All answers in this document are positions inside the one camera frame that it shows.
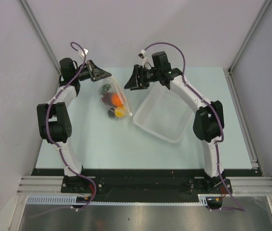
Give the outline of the green fake vegetable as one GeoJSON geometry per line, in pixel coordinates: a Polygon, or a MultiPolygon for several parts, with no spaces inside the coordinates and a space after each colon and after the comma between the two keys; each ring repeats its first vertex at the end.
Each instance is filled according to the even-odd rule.
{"type": "Polygon", "coordinates": [[[104,84],[102,85],[100,89],[101,95],[104,95],[106,92],[108,92],[111,89],[111,84],[104,84]]]}

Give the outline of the dark purple fake grapes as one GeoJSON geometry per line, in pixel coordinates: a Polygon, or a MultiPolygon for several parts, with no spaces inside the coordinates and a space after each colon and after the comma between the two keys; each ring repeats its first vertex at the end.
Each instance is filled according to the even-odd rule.
{"type": "Polygon", "coordinates": [[[111,101],[112,93],[111,92],[106,92],[105,94],[102,95],[102,102],[106,105],[112,106],[112,101],[111,101]]]}

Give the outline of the orange fake fruit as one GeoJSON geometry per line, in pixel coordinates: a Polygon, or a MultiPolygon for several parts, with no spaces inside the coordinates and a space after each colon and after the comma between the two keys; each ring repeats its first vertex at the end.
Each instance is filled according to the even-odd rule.
{"type": "Polygon", "coordinates": [[[123,102],[117,93],[112,94],[111,101],[115,107],[123,106],[123,102]]]}

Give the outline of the clear zip top bag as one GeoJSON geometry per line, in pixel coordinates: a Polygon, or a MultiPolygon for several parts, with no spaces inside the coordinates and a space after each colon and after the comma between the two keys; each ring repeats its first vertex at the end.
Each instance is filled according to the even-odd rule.
{"type": "Polygon", "coordinates": [[[133,116],[123,89],[115,77],[103,79],[99,96],[108,117],[121,119],[133,116]]]}

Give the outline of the yellow fake fruit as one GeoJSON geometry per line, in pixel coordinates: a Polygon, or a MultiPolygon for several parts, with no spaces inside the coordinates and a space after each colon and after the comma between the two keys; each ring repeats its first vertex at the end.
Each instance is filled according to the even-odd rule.
{"type": "Polygon", "coordinates": [[[125,107],[116,107],[114,109],[114,115],[116,118],[123,118],[127,114],[127,110],[125,107]]]}

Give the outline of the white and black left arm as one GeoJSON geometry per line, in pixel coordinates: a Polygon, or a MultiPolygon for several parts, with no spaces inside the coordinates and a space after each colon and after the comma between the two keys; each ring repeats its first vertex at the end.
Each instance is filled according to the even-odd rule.
{"type": "Polygon", "coordinates": [[[71,58],[63,58],[59,65],[61,74],[57,92],[47,103],[37,106],[38,129],[41,138],[58,152],[64,174],[68,177],[76,176],[71,186],[81,193],[88,188],[88,180],[80,176],[83,166],[69,141],[73,129],[67,109],[78,96],[81,81],[89,79],[96,82],[111,77],[111,73],[97,67],[92,60],[78,66],[71,58]]]}

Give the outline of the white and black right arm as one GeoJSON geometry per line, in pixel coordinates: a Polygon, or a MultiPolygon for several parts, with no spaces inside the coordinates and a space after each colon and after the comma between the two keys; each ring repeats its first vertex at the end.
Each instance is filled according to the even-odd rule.
{"type": "Polygon", "coordinates": [[[195,117],[193,132],[201,141],[204,152],[204,188],[215,193],[224,183],[223,167],[220,160],[219,143],[224,140],[223,105],[220,101],[209,101],[185,78],[183,71],[173,68],[166,52],[152,55],[153,66],[135,64],[126,90],[147,89],[152,82],[159,82],[177,94],[193,111],[195,117]]]}

